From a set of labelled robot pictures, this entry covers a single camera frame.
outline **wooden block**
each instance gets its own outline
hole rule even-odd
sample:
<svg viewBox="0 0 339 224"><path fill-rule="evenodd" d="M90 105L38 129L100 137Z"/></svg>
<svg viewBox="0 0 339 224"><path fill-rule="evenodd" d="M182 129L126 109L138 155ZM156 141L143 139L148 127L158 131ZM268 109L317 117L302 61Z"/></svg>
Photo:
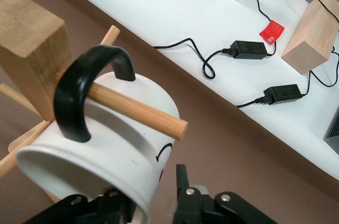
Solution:
<svg viewBox="0 0 339 224"><path fill-rule="evenodd" d="M62 19L31 0L0 0L0 65L46 121L55 74L71 61Z"/></svg>
<svg viewBox="0 0 339 224"><path fill-rule="evenodd" d="M321 0L339 17L339 0ZM318 0L306 8L282 59L300 74L305 74L329 60L339 30L339 23Z"/></svg>

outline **metal screw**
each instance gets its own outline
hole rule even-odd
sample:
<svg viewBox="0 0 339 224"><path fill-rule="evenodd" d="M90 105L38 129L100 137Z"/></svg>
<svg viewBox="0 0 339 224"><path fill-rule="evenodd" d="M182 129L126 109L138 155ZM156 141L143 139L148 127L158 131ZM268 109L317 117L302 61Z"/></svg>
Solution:
<svg viewBox="0 0 339 224"><path fill-rule="evenodd" d="M71 201L70 204L77 204L77 203L80 203L82 200L83 198L81 196L77 196L75 199Z"/></svg>
<svg viewBox="0 0 339 224"><path fill-rule="evenodd" d="M231 197L227 194L222 195L220 198L221 198L221 200L223 200L225 202L231 201Z"/></svg>
<svg viewBox="0 0 339 224"><path fill-rule="evenodd" d="M193 194L194 194L194 189L188 188L188 189L186 190L186 194L187 194L187 195L193 195Z"/></svg>
<svg viewBox="0 0 339 224"><path fill-rule="evenodd" d="M117 191L110 192L110 196L117 196L119 193Z"/></svg>

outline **white tabletop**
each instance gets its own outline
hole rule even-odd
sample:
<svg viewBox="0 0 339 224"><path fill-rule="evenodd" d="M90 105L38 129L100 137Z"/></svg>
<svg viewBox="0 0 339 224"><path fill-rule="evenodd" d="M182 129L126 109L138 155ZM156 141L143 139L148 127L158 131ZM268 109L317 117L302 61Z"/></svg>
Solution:
<svg viewBox="0 0 339 224"><path fill-rule="evenodd" d="M166 46L192 38L203 56L229 48L235 40L262 41L267 26L256 0L89 0L152 46ZM211 90L240 105L263 96L270 86L298 84L307 88L300 75L281 59L308 3L305 0L260 0L261 9L285 27L273 57L263 60L233 59L216 55L210 65L216 78L206 79L202 62L190 44L160 50ZM273 46L265 44L271 53ZM339 38L335 42L339 50ZM314 69L330 84L335 78L337 56ZM314 77L309 94L279 105L254 104L241 110L319 168L339 180L339 156L323 141L339 106L339 86L323 87Z"/></svg>

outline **black mug handle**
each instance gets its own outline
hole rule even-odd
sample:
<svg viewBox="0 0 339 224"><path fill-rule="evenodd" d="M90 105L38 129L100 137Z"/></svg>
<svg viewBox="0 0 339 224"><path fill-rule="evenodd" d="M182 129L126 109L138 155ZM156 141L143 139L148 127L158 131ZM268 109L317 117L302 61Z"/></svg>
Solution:
<svg viewBox="0 0 339 224"><path fill-rule="evenodd" d="M106 45L92 47L83 53L60 79L54 95L54 114L66 138L78 142L90 140L84 102L91 84L109 63L116 78L127 81L136 79L128 53L122 48Z"/></svg>

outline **red label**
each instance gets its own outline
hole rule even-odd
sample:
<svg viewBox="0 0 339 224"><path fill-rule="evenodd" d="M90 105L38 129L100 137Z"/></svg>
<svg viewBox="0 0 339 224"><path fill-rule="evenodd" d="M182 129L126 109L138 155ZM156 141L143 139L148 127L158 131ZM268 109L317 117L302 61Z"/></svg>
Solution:
<svg viewBox="0 0 339 224"><path fill-rule="evenodd" d="M285 27L271 20L268 26L259 34L268 44L272 45L280 37L284 29Z"/></svg>

